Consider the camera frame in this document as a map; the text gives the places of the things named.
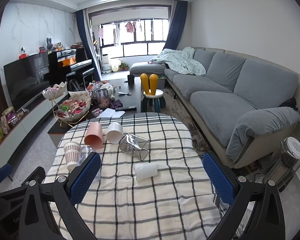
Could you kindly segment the snack packets on cabinet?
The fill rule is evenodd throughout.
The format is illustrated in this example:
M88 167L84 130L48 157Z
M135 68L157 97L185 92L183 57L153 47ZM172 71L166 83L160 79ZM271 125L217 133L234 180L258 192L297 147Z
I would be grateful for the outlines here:
M3 111L0 117L0 143L24 117L24 113L23 109L15 111L14 107L9 107Z

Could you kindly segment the clear plastic cup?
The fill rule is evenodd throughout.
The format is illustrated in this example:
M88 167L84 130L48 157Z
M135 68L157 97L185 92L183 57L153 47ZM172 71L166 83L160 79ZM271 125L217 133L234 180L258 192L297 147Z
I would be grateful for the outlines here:
M87 157L89 156L89 154L91 152L93 152L93 148L91 146L87 146L87 145L83 145L82 146L82 149L81 149L81 155L80 155L80 158L79 158L79 164L83 164L83 162L85 161L85 159L87 159ZM93 180L93 184L97 183L100 181L101 179L101 174L100 174L100 171L98 171L95 179Z

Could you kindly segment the white tape-wrapped paper cup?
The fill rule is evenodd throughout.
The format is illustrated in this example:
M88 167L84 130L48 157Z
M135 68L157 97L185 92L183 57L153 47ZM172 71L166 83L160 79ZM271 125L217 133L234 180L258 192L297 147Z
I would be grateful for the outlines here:
M134 164L134 172L137 180L143 180L156 176L158 168L154 163L139 163Z

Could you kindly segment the light green blanket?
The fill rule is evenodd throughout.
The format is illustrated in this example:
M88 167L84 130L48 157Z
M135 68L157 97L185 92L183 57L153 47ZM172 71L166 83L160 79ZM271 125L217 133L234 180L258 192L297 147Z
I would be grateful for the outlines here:
M183 50L164 49L160 54L151 59L154 63L165 63L168 67L179 73L196 76L205 76L206 69L194 59L195 49L186 47Z

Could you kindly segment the blue curtain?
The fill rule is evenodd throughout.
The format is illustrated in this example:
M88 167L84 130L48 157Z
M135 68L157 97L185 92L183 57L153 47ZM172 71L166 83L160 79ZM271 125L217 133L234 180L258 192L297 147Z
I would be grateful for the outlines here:
M92 60L94 67L95 80L101 81L102 74L100 65L98 63L97 54L93 45L93 38L90 31L89 17L86 9L82 9L76 12L78 33L85 48L85 52L88 59Z
M164 49L176 50L185 27L188 2L174 0L170 13L170 25Z

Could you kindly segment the white tv cabinet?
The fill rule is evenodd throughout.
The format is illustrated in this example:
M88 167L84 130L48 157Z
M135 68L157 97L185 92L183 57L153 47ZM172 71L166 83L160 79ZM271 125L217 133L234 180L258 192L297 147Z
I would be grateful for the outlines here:
M27 113L0 143L0 168L6 165L23 140L32 132L36 125L52 113L52 108L65 99L65 95L50 101L45 99Z

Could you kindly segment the blue left curtain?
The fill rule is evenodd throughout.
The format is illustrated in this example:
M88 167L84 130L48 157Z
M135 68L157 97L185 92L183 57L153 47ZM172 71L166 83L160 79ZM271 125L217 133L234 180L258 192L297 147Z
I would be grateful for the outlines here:
M78 33L85 48L85 52L88 59L92 60L94 67L95 80L101 81L102 74L100 65L98 63L97 54L93 45L93 38L90 31L89 17L86 9L82 9L76 12Z

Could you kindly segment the pink plastic cup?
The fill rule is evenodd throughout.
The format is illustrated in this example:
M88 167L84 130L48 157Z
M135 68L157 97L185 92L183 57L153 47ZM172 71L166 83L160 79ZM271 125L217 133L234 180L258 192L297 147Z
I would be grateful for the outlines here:
M99 149L103 145L102 125L99 122L92 122L87 130L84 143L93 149Z

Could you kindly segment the dark coffee table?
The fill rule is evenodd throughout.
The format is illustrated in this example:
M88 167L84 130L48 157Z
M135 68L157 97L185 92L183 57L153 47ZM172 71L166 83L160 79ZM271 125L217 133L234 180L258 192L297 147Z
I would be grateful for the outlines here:
M141 80L139 77L134 77L134 83L129 85L127 79L116 79L108 81L113 87L116 87L113 92L113 96L115 96L115 100L120 100L123 108L128 108L129 110L125 110L124 116L141 113ZM75 124L64 124L61 122L56 122L48 131L48 135L50 139L54 143L56 147L58 147L62 137L65 135L67 131L73 128L75 125L80 124L86 120L90 120L96 118L93 115L93 111L96 109L106 110L106 109L115 109L115 106L119 107L118 103L109 99L108 106L105 107L105 100L100 99L101 105L98 104L97 99L92 100L92 105L85 117L79 120Z

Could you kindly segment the black remote control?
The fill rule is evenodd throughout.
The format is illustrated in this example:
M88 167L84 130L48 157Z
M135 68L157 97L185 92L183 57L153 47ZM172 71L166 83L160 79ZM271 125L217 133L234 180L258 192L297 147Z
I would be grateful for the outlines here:
M134 111L134 110L137 110L136 106L126 106L126 107L117 107L117 108L115 108L116 112L118 112L118 111Z

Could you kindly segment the patterned paper cup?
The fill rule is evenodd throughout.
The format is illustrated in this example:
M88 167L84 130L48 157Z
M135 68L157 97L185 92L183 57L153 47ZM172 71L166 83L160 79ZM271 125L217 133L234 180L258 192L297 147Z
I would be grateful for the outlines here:
M81 156L81 145L75 141L67 142L64 146L64 156L66 159L66 167L71 172L75 167L79 166L79 158Z

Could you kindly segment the white paper sheet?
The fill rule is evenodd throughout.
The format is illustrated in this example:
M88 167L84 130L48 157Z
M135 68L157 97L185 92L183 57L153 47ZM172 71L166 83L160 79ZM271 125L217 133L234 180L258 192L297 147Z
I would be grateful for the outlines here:
M120 118L125 114L125 111L115 111L114 109L106 108L98 115L99 118Z

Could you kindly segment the electric space heater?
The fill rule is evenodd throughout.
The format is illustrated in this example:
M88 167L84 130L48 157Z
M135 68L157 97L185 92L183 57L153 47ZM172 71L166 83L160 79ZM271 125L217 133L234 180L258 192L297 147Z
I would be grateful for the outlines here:
M264 182L272 180L282 192L300 167L300 142L294 137L281 141L278 158L264 175Z

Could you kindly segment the blue right curtain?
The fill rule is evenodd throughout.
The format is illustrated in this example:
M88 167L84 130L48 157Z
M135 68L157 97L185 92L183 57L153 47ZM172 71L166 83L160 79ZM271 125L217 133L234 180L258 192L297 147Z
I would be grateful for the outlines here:
M164 49L176 50L185 27L188 2L174 0L170 13L170 25Z

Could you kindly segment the grey sectional sofa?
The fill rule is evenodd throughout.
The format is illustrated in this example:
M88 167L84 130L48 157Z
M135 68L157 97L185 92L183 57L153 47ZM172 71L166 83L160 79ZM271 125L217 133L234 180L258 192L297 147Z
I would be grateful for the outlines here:
M151 61L130 73L166 77L224 165L244 167L275 153L286 137L300 139L300 74L234 51L194 49L205 76Z

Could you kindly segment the black television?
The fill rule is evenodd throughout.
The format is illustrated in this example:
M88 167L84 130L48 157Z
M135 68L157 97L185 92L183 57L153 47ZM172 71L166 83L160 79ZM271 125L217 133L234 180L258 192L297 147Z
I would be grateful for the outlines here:
M44 77L48 72L47 53L33 54L4 66L6 85L15 110L50 86Z

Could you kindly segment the yellow rabbit-ear child stool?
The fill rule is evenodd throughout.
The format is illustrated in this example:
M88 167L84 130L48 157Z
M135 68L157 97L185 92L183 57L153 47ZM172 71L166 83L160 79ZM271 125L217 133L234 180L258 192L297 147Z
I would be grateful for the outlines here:
M148 76L146 73L142 73L140 79L143 87L141 111L147 112L149 106L154 107L155 113L159 113L161 108L166 107L164 92L158 89L159 77L157 74Z

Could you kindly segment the black upright piano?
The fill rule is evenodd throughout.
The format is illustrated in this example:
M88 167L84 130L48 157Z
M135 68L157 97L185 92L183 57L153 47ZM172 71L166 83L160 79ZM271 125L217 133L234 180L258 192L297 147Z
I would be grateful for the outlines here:
M48 73L43 75L50 85L67 81L68 75L80 77L86 71L93 70L91 59L88 59L83 47L53 51L48 54Z

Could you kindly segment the white plastic cup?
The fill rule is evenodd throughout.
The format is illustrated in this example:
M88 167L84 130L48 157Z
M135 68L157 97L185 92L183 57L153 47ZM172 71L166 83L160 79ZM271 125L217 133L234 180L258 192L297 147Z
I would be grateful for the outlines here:
M106 139L111 144L118 144L123 137L123 127L118 122L112 122L107 129Z

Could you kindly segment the two-tier shell snack tray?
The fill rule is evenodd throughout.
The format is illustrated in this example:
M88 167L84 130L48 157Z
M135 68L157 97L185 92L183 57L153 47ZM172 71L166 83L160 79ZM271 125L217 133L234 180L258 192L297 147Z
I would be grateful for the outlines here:
M61 82L42 91L42 95L51 101L55 119L61 127L73 127L87 116L91 106L88 91L68 92L67 83Z

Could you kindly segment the black cup on table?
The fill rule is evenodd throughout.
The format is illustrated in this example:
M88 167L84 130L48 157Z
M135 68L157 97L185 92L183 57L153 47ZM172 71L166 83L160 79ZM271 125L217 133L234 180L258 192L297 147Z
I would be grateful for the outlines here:
M135 79L135 76L133 74L130 74L127 76L127 82L128 82L129 86L134 85L134 79Z

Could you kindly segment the checked white tablecloth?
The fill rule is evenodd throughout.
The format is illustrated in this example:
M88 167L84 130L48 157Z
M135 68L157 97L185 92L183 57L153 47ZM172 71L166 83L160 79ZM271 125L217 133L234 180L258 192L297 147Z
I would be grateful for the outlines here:
M178 119L140 113L117 119L125 134L149 140L145 161L158 173L137 180L138 159L104 140L100 179L76 205L98 239L207 239L225 215L188 128Z

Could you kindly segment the piano stool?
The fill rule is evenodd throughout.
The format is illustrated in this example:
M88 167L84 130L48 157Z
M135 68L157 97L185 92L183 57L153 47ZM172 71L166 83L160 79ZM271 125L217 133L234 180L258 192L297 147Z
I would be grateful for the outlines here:
M66 75L67 89L70 92L86 90L95 80L94 68L80 69Z

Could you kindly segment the clear snack jar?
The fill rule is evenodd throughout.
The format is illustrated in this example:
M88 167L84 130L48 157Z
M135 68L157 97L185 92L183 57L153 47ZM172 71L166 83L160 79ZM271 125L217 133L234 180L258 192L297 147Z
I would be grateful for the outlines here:
M98 107L101 110L105 110L109 107L109 95L106 88L100 88L95 92L95 98L98 104Z

